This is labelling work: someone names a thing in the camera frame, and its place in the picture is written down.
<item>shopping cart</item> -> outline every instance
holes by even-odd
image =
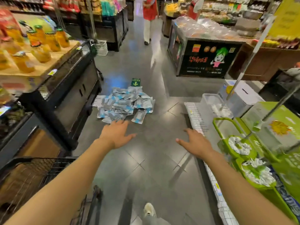
[[[15,158],[0,170],[0,224],[5,223],[36,192],[54,179],[76,158]],[[98,186],[85,196],[71,225],[88,225],[102,192]]]

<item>supermarket aisle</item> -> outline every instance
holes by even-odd
[[[101,94],[112,87],[127,88],[131,79],[140,78],[143,91],[156,99],[154,112],[142,125],[130,123],[128,133],[138,133],[128,145],[111,151],[103,160],[94,183],[104,192],[101,210],[94,213],[95,224],[141,224],[142,209],[151,202],[158,217],[172,225],[221,224],[216,214],[213,193],[201,173],[200,162],[179,146],[176,138],[188,140],[183,132],[189,126],[183,102],[197,102],[202,93],[215,92],[220,80],[176,77],[167,57],[168,39],[161,35],[161,20],[154,25],[149,46],[143,41],[143,18],[136,0],[134,22],[120,52],[96,57],[103,72]],[[74,155],[82,154],[99,137],[104,123],[93,109]]]

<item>green floor sign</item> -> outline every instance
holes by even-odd
[[[131,81],[131,86],[139,87],[141,85],[141,79],[140,78],[133,78]]]

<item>shoe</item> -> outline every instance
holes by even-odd
[[[153,205],[151,203],[147,203],[144,207],[144,217],[145,216],[153,216],[153,217],[156,217],[156,212],[155,212],[155,209],[153,207]]]

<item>hand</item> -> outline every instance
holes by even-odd
[[[110,125],[104,126],[99,139],[110,141],[113,145],[113,149],[124,146],[137,135],[133,133],[125,136],[128,124],[128,121],[113,121]]]
[[[178,138],[176,139],[176,142],[184,147],[189,153],[204,160],[211,152],[214,152],[209,140],[201,133],[196,130],[191,130],[190,128],[185,129],[185,132],[187,132],[190,142],[185,142]]]

